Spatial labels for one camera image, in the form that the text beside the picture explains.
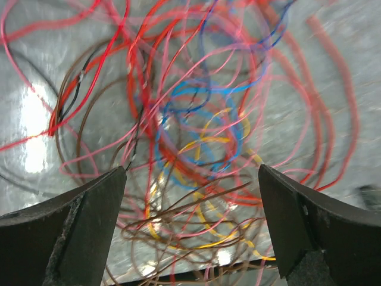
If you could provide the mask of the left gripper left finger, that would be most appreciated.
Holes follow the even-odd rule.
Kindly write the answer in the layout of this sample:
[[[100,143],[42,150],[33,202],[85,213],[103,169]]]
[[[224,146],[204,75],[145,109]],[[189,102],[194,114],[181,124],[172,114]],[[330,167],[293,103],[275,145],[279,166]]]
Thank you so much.
[[[1,216],[1,285],[100,285],[125,184],[116,167]]]

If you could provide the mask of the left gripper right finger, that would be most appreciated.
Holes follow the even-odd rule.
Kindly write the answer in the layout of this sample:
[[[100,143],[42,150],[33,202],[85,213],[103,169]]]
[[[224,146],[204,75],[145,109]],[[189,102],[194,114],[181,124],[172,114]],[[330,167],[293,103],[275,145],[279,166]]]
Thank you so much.
[[[262,164],[261,199],[288,285],[380,285],[380,213],[315,191]]]

